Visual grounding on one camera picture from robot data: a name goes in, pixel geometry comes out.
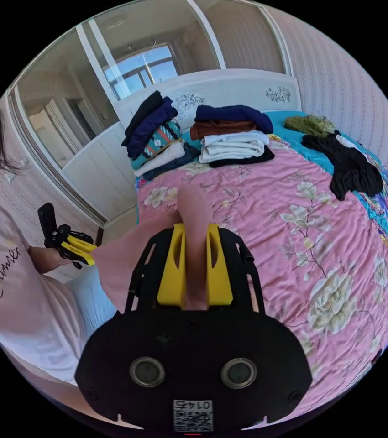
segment printed number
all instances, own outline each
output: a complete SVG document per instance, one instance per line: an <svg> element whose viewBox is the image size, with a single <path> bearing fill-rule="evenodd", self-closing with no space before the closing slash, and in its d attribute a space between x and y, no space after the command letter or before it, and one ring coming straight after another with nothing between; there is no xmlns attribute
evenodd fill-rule
<svg viewBox="0 0 388 438"><path fill-rule="evenodd" d="M186 400L176 400L175 409L188 409L188 410L209 410L211 409L211 403L209 401L186 401Z"/></svg>

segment brown folded shirt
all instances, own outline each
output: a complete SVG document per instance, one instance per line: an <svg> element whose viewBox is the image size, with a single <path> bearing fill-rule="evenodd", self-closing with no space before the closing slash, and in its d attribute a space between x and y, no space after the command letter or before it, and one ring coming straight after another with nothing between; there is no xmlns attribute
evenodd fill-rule
<svg viewBox="0 0 388 438"><path fill-rule="evenodd" d="M194 122L190 129L192 140L200 140L206 136L220 136L222 134L236 134L249 132L256 129L253 122L228 122L225 120L210 120L207 122Z"/></svg>

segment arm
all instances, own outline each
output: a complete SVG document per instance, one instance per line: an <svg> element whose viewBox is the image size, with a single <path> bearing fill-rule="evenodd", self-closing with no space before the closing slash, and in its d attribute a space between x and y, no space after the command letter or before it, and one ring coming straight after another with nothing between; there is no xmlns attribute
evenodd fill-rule
<svg viewBox="0 0 388 438"><path fill-rule="evenodd" d="M39 274L47 274L60 266L71 263L70 260L62 258L54 248L29 246L27 251Z"/></svg>

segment pink floral bedspread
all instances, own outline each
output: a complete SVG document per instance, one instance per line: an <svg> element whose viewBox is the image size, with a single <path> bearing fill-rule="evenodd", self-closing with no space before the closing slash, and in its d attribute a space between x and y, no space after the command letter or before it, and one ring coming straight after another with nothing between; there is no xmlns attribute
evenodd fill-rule
<svg viewBox="0 0 388 438"><path fill-rule="evenodd" d="M138 190L140 220L175 208L184 184L202 187L213 219L238 233L255 257L266 312L300 340L313 384L291 419L360 379L388 344L388 246L352 193L277 139L275 159L212 169L198 162Z"/></svg>

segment hand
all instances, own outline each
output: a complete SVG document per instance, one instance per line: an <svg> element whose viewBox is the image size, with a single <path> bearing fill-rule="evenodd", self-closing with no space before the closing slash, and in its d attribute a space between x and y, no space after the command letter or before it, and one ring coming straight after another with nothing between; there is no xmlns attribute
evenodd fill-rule
<svg viewBox="0 0 388 438"><path fill-rule="evenodd" d="M63 258L60 253L54 248L48 248L49 251L52 251L52 257L55 263L59 266L69 265L73 262L73 260Z"/></svg>

